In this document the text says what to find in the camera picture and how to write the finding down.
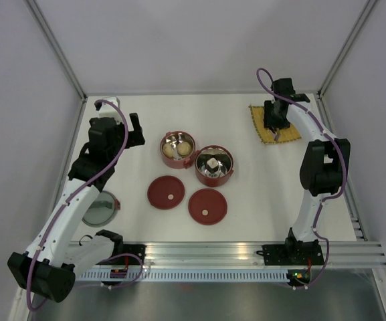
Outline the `right aluminium frame post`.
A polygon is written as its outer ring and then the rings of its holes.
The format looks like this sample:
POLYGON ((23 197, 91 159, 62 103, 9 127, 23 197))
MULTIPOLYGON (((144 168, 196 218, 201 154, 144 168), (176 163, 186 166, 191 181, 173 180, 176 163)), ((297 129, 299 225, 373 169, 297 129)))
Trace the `right aluminium frame post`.
POLYGON ((367 0, 363 8, 361 9, 358 17, 356 18, 347 38, 344 40, 343 45, 337 56, 332 63, 329 71, 327 72, 320 88, 317 90, 317 95, 319 98, 322 98, 328 91, 330 85, 332 84, 335 76, 337 75, 339 69, 343 65, 353 46, 355 45, 357 39, 359 38, 362 30, 366 26, 370 16, 373 14, 376 6, 378 5, 379 0, 367 0))

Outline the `round bun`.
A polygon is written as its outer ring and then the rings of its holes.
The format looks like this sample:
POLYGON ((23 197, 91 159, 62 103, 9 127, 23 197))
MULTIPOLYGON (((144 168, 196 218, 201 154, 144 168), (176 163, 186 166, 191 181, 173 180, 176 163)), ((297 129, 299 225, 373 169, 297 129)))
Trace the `round bun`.
POLYGON ((191 153, 191 145, 184 141, 177 145, 177 153, 179 156, 185 157, 191 153))
POLYGON ((173 158, 175 156, 175 148, 170 143, 163 145, 162 152, 168 158, 173 158))

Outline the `red lid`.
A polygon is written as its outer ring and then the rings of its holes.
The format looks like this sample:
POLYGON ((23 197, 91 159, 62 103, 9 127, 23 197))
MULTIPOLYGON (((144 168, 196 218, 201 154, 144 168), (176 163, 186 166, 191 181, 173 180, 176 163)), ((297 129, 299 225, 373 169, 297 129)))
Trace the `red lid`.
POLYGON ((149 203, 161 210, 168 210, 179 205, 185 196, 185 187, 180 179, 165 175, 155 179, 148 187, 149 203))
POLYGON ((215 189, 200 189, 188 202, 190 216, 199 224, 215 225, 227 214, 227 201, 215 189))

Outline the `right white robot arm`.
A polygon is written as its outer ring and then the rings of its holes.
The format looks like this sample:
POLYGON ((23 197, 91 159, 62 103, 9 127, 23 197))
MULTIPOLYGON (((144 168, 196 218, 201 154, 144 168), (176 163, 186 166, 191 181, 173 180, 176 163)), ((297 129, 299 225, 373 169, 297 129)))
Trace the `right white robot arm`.
POLYGON ((318 220, 325 203, 344 193, 351 145, 322 124, 308 107, 310 100, 306 95, 296 93, 290 78, 272 80, 266 91, 274 100, 264 102, 264 128, 279 140, 283 130, 295 127, 307 141, 299 174, 304 195, 291 228, 295 241, 284 247, 286 260, 299 264, 308 256, 308 248, 303 242, 320 238, 318 220))

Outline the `aluminium frame post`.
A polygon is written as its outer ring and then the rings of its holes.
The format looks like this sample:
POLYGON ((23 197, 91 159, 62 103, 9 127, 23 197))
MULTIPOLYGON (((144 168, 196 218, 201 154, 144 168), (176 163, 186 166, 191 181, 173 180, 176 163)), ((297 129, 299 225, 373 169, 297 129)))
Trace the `aluminium frame post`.
POLYGON ((343 45, 337 56, 332 63, 329 71, 327 72, 320 88, 317 90, 317 95, 319 98, 322 98, 328 91, 330 85, 332 84, 335 76, 337 75, 339 69, 343 65, 353 46, 355 45, 357 39, 359 38, 362 30, 366 26, 370 16, 373 14, 376 6, 378 5, 379 0, 367 0, 363 8, 361 9, 358 17, 356 18, 347 38, 344 40, 343 45))
POLYGON ((75 75, 71 64, 69 63, 62 47, 59 44, 59 41, 56 39, 56 36, 54 35, 50 24, 45 18, 45 15, 43 14, 41 7, 39 6, 39 3, 36 0, 24 0, 23 2, 25 3, 25 6, 28 8, 32 17, 34 18, 39 30, 42 32, 58 63, 62 67, 62 70, 65 73, 70 85, 73 87, 80 100, 84 102, 87 99, 87 94, 81 86, 77 76, 75 75))

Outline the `right red steel bowl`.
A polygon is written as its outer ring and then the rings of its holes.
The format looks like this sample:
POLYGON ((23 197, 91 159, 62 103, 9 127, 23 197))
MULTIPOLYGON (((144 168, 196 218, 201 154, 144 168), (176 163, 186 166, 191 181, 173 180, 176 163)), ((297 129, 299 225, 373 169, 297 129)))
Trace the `right red steel bowl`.
POLYGON ((209 145, 195 153, 195 174, 198 180, 207 187, 220 187, 233 174, 234 160, 228 149, 209 145))

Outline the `left aluminium frame post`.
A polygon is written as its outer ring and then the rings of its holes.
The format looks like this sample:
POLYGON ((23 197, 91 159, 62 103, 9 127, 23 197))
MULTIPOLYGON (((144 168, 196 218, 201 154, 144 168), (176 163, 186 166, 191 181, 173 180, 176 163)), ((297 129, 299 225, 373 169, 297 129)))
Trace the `left aluminium frame post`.
POLYGON ((59 44, 59 41, 56 39, 56 36, 54 35, 50 24, 45 18, 45 15, 43 14, 41 7, 39 6, 39 3, 36 0, 24 0, 23 2, 25 3, 25 6, 28 8, 32 17, 34 18, 39 30, 42 32, 58 63, 62 67, 62 70, 65 73, 70 85, 73 87, 80 100, 84 102, 87 99, 87 94, 81 86, 77 76, 75 75, 71 64, 69 63, 62 47, 59 44))

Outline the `right red lid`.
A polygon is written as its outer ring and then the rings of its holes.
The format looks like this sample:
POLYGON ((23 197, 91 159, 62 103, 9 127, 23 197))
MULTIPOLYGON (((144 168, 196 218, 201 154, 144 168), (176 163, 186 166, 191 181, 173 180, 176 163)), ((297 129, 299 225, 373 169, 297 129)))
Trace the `right red lid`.
POLYGON ((215 225, 227 214, 227 201, 215 189, 200 189, 188 202, 190 216, 199 224, 215 225))

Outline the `left red steel bowl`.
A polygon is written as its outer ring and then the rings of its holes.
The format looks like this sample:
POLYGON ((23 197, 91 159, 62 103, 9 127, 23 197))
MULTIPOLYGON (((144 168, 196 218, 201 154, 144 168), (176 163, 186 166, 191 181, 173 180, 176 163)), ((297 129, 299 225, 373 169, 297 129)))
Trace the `left red steel bowl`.
POLYGON ((188 169, 195 160, 196 144, 187 132, 167 132, 159 147, 163 162, 172 169, 188 169))

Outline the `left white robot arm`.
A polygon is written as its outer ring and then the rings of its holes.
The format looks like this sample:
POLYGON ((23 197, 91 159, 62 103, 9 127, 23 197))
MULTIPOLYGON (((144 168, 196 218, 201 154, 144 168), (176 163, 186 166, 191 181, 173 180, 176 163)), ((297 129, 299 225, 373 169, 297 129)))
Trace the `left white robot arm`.
POLYGON ((87 210, 97 200, 115 172, 116 163, 126 148, 145 143, 136 113, 129 115, 133 129, 114 118, 91 118, 89 139, 80 150, 68 173, 61 199, 32 244, 23 253, 12 253, 7 265, 20 288, 26 291, 28 308, 35 312, 31 296, 61 302, 72 291, 76 278, 94 265, 119 264, 131 257, 124 250, 123 237, 102 229, 74 251, 68 247, 87 210))

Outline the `left red lid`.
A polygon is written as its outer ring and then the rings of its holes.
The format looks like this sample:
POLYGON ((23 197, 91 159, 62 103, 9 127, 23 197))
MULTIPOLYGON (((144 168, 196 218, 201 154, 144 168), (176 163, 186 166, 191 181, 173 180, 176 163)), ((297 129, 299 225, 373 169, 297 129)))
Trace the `left red lid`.
POLYGON ((149 203, 161 210, 168 210, 179 205, 185 196, 185 187, 180 179, 165 175, 155 179, 148 187, 149 203))

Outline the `white rice black sushi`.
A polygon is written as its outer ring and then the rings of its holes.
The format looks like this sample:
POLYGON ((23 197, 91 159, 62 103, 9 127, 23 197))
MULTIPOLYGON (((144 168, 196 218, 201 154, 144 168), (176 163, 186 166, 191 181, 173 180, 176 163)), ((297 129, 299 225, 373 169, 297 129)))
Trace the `white rice black sushi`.
POLYGON ((217 171, 219 168, 219 162, 215 158, 211 158, 206 162, 206 167, 208 171, 217 171))

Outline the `red steel bowl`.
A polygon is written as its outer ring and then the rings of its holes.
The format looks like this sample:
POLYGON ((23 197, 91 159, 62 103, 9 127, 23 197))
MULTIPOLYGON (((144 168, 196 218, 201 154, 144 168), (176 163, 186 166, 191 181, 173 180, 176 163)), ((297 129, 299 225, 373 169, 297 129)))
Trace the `red steel bowl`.
POLYGON ((220 187, 233 174, 234 160, 228 149, 209 145, 195 153, 195 174, 198 180, 207 187, 220 187))
POLYGON ((163 162, 172 169, 188 169, 195 160, 196 144, 187 132, 167 132, 159 147, 163 162))

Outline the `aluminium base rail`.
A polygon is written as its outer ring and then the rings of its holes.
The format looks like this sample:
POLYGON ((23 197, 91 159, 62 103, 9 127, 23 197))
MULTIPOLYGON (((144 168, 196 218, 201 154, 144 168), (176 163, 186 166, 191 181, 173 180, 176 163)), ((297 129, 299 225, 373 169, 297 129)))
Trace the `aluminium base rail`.
POLYGON ((313 254, 280 256, 282 242, 142 242, 139 256, 147 267, 177 268, 386 268, 383 246, 376 241, 320 242, 313 254))

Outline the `grey transparent lid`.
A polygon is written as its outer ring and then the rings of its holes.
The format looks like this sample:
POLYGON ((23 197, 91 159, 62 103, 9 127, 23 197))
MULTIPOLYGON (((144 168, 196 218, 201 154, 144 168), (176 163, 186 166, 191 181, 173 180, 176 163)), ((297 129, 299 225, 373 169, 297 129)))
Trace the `grey transparent lid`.
POLYGON ((89 227, 102 227, 109 224, 120 210, 120 201, 109 191, 102 191, 92 202, 82 218, 89 227))

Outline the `yellow bamboo mat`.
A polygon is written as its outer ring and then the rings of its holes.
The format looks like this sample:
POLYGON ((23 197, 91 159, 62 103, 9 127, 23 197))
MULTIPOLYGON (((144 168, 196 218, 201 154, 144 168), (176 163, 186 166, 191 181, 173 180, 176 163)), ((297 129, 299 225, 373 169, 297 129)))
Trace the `yellow bamboo mat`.
POLYGON ((264 128, 264 107, 249 105, 249 109, 254 128, 262 143, 283 144, 301 139, 300 133, 291 125, 289 128, 280 130, 276 140, 276 135, 270 129, 264 128))

